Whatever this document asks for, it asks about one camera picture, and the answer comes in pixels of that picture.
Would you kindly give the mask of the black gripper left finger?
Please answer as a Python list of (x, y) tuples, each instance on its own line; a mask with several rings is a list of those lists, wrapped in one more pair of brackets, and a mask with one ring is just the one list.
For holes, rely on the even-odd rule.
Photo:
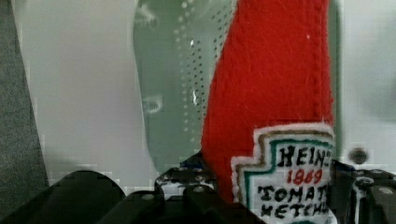
[(97, 224), (265, 224), (241, 203), (219, 196), (200, 152), (161, 174), (154, 190), (136, 191)]

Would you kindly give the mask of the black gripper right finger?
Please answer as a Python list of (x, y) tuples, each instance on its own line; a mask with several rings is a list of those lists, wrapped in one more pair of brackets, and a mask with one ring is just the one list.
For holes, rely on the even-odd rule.
[(329, 206), (338, 224), (396, 224), (395, 175), (332, 160)]

